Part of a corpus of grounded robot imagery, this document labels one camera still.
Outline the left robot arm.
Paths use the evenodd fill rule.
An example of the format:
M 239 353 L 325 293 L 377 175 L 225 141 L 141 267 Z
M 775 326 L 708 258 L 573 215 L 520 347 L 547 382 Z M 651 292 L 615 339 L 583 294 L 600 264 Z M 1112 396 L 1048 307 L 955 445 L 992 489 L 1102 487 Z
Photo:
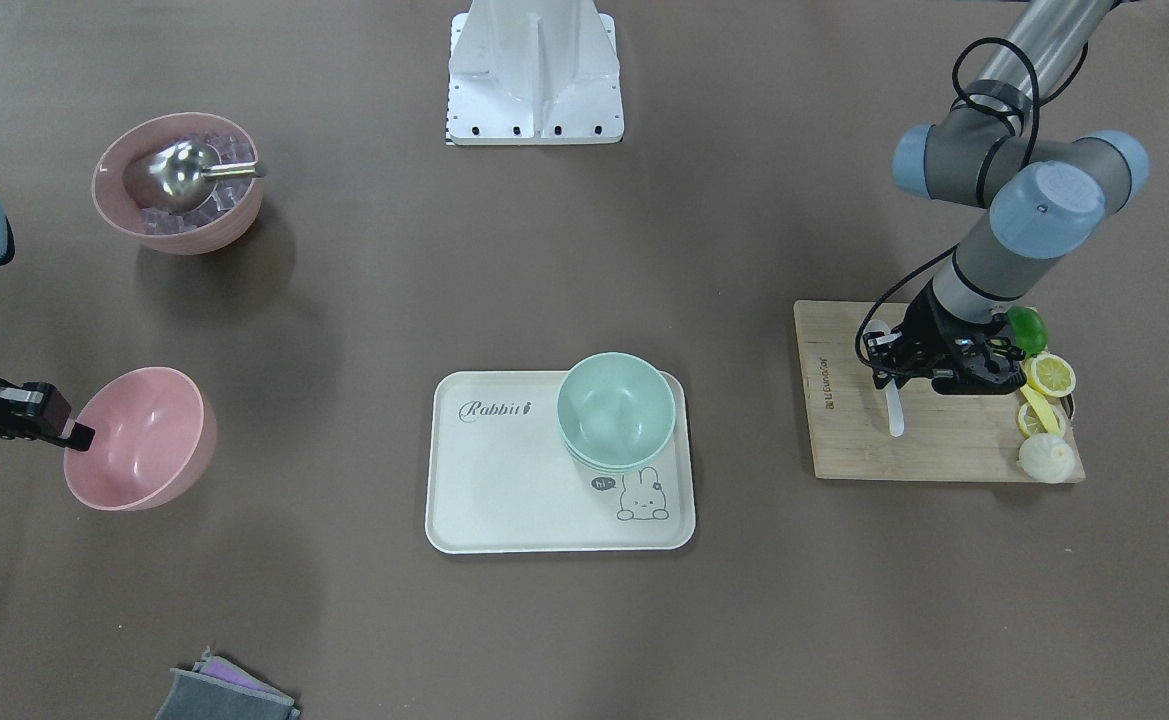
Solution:
M 878 392 L 924 379 L 940 395 L 1009 395 L 1044 348 L 1012 309 L 1059 259 L 1142 191 L 1141 141 L 1101 131 L 1042 140 L 1042 110 L 1081 68 L 1111 1 L 1032 1 L 1005 37 L 974 41 L 992 55 L 938 124 L 895 146 L 900 191 L 983 210 L 953 249 L 926 264 L 931 279 L 891 327 L 867 314 L 855 355 Z

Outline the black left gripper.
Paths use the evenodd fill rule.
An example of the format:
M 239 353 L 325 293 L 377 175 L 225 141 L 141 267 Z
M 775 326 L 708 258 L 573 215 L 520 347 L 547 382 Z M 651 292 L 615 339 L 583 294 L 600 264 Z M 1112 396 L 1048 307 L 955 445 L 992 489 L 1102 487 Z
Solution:
M 931 283 L 895 327 L 869 328 L 877 307 L 862 321 L 862 364 L 872 371 L 876 389 L 927 379 L 939 395 L 1010 395 L 1026 385 L 1026 352 L 1005 314 L 960 319 L 941 305 Z

